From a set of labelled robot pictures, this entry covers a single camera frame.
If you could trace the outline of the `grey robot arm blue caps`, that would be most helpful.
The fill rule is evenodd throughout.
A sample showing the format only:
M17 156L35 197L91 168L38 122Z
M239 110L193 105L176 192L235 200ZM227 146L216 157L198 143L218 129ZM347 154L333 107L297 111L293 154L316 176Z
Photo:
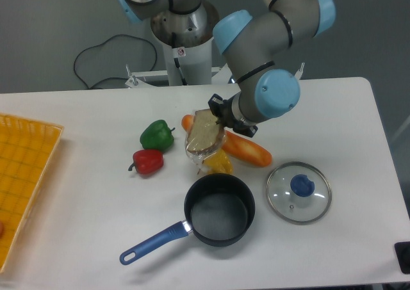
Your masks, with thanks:
M224 18L205 0L117 1L131 22L150 20L174 85L209 82L209 63L199 67L183 58L199 58L204 45L216 44L240 91L227 100L213 95L210 110L220 124L250 137L259 123L284 115L299 101L299 82L275 67L274 55L318 36L336 18L333 0L264 0L268 11L260 17L240 10Z

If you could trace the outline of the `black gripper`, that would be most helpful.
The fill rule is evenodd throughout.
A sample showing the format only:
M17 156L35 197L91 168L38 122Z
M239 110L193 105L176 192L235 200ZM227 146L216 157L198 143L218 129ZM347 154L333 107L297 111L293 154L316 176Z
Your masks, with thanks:
M256 125L247 126L244 124L238 105L232 99L226 100L214 93L208 101L208 106L217 118L217 123L231 128L235 133L252 138L258 131Z

